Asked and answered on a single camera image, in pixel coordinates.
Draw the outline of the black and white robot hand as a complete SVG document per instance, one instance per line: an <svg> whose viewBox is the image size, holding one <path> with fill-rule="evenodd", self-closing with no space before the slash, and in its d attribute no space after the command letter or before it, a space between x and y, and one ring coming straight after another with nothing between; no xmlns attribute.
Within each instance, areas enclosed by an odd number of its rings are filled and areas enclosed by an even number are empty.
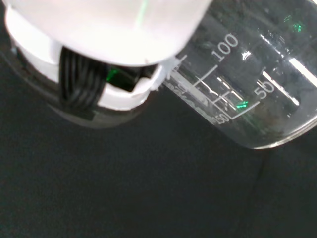
<svg viewBox="0 0 317 238"><path fill-rule="evenodd" d="M209 0L4 0L0 58L57 114L115 127L180 64Z"/></svg>

